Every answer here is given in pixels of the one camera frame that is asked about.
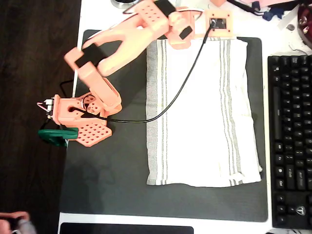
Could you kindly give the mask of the person hand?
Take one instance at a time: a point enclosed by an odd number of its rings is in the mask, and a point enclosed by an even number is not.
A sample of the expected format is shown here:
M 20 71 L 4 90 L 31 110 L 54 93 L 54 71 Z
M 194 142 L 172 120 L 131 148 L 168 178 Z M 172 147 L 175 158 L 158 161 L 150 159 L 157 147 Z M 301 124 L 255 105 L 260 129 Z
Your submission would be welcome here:
M 28 212 L 0 214 L 0 234 L 36 234 Z

